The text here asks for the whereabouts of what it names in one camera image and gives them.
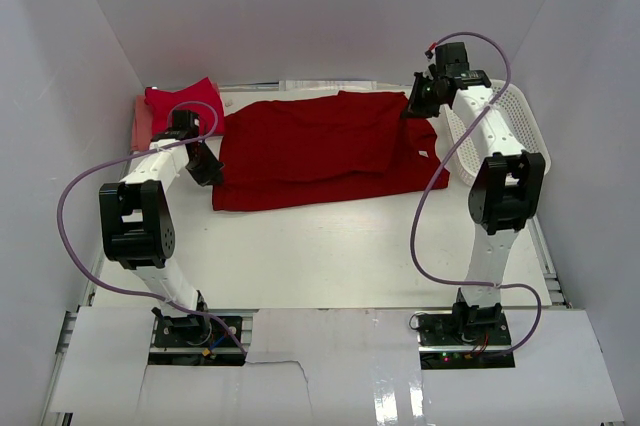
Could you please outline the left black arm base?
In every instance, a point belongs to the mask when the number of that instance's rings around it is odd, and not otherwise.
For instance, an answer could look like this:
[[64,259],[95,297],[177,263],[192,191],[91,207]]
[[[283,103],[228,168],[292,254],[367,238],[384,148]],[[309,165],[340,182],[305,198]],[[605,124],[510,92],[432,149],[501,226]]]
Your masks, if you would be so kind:
[[154,366],[241,367],[245,357],[234,341],[242,339],[244,318],[221,316],[220,323],[198,315],[163,316],[158,308],[148,364]]

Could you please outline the dark red t-shirt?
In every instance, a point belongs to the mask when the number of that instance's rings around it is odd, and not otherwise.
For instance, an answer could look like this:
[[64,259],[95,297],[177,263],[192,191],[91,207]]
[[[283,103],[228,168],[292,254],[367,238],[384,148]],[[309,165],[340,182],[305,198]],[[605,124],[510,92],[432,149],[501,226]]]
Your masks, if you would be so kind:
[[216,211],[256,212],[418,192],[449,184],[437,133],[406,119],[401,92],[254,102],[226,119]]

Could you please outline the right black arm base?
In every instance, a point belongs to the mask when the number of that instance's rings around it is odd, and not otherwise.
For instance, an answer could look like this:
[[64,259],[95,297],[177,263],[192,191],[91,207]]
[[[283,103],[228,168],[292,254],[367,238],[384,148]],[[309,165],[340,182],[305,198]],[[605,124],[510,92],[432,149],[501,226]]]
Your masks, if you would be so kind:
[[496,325],[459,332],[451,313],[414,313],[409,328],[417,334],[423,371],[511,369],[516,366],[504,314]]

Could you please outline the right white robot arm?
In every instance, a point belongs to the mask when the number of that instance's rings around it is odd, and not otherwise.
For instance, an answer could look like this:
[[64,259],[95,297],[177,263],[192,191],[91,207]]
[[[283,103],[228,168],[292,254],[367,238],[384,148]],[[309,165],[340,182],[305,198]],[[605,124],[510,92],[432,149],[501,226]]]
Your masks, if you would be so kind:
[[467,276],[454,284],[458,294],[450,316],[437,323],[445,333],[472,341],[502,318],[507,262],[536,213],[546,160],[516,138],[496,106],[502,93],[493,90],[484,71],[470,67],[464,43],[439,41],[426,55],[431,63],[427,72],[415,73],[403,117],[428,119],[448,106],[465,126],[454,145],[470,140],[481,160],[468,196],[475,233]]

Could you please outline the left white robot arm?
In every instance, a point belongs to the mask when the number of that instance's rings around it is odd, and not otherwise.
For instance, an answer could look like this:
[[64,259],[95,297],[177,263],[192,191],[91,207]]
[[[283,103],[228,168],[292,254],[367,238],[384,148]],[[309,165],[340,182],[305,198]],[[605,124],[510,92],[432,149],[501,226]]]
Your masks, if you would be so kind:
[[166,315],[204,309],[201,293],[173,258],[176,233],[166,192],[183,172],[202,187],[224,182],[224,164],[206,143],[219,115],[214,113],[213,124],[201,131],[205,121],[193,106],[213,109],[201,101],[174,107],[167,129],[152,138],[147,155],[133,172],[99,191],[106,257],[141,279]]

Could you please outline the white perforated plastic basket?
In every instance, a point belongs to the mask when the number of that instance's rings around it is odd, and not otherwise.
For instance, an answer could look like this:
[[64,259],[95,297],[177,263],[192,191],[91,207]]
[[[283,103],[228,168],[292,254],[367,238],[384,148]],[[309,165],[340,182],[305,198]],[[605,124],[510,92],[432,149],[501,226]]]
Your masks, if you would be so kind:
[[452,107],[443,107],[451,140],[457,142],[464,137],[493,96],[498,97],[495,104],[453,155],[459,178],[471,186],[484,159],[495,153],[539,153],[548,173],[551,158],[531,108],[519,88],[502,80],[493,79],[489,89],[474,86],[463,91]]

